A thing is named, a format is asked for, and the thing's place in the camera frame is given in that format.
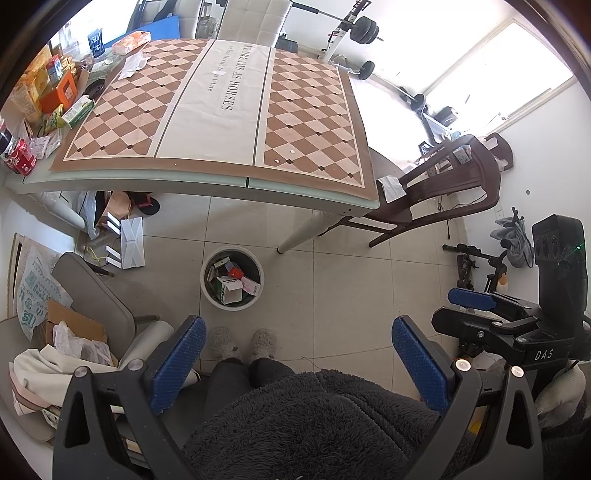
plastic bag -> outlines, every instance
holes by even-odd
[[[18,286],[17,298],[18,320],[29,340],[33,337],[33,329],[47,318],[49,299],[67,308],[72,305],[68,292],[51,276],[43,257],[32,246]]]
[[[73,199],[72,209],[84,219],[86,233],[91,240],[99,236],[100,230],[95,227],[96,190],[78,192]]]
[[[64,321],[53,327],[53,345],[62,355],[72,356],[95,364],[113,366],[111,352],[106,343],[77,337]]]

cardboard box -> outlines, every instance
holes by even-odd
[[[216,278],[213,289],[222,305],[242,300],[242,281],[230,275]]]
[[[105,327],[99,322],[90,320],[84,315],[67,309],[60,303],[49,299],[47,311],[47,325],[45,331],[45,344],[53,346],[53,327],[61,321],[66,322],[74,335],[88,340],[98,340],[107,343]]]

paper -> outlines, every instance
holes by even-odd
[[[121,73],[119,74],[119,80],[129,78],[138,70],[143,69],[150,58],[151,56],[144,54],[143,51],[139,51],[131,57],[127,57],[125,64],[121,69]]]
[[[400,185],[400,181],[393,175],[386,175],[385,177],[378,179],[378,182],[380,182],[384,188],[384,196],[388,203],[406,195],[402,185]]]
[[[35,155],[35,158],[40,160],[45,158],[47,152],[47,146],[51,137],[47,135],[46,137],[39,137],[39,138],[32,138],[29,142],[29,148],[31,149],[31,153]]]
[[[18,319],[29,340],[33,337],[33,329],[47,318],[49,299],[67,308],[72,305],[72,298],[51,276],[41,254],[31,247],[17,298]]]

white box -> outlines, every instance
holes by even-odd
[[[214,280],[214,290],[219,296],[223,305],[235,303],[242,300],[242,281],[226,275]]]

blue board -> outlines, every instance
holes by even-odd
[[[135,31],[150,32],[150,38],[152,40],[170,40],[172,38],[181,38],[180,30],[178,29],[178,16],[173,15],[157,22],[149,23],[143,27],[136,28]],[[120,37],[105,43],[105,48],[113,46],[113,43],[121,40],[122,38],[129,35],[121,35]]]

